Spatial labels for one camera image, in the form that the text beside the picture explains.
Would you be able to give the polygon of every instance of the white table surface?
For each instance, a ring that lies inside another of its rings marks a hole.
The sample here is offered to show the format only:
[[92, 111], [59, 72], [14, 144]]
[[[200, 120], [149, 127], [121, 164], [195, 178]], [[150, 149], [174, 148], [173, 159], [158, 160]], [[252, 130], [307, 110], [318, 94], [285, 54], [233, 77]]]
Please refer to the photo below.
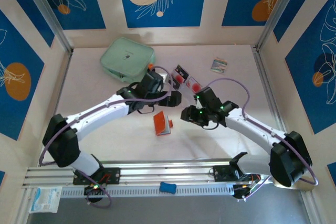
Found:
[[[57, 113], [64, 117], [79, 113], [128, 85], [102, 70], [99, 59], [105, 50], [106, 48], [74, 50]], [[154, 50], [156, 65], [171, 71], [177, 64], [181, 64], [204, 86], [221, 77], [241, 81], [251, 93], [246, 112], [276, 127], [250, 45], [157, 46]], [[224, 75], [210, 71], [216, 57], [228, 62]], [[240, 86], [228, 81], [217, 82], [212, 88], [222, 102], [231, 100], [243, 106], [247, 97]], [[214, 131], [206, 131], [182, 121], [181, 111], [188, 105], [189, 102], [183, 99], [182, 104], [176, 108], [157, 106], [152, 114], [140, 115], [135, 112], [109, 122], [81, 141], [80, 149], [94, 154], [101, 161], [230, 158], [243, 151], [267, 155], [261, 147], [233, 130], [220, 126]], [[173, 120], [174, 127], [170, 135], [155, 135], [153, 115], [161, 110]], [[51, 160], [51, 157], [46, 155], [46, 160]]]

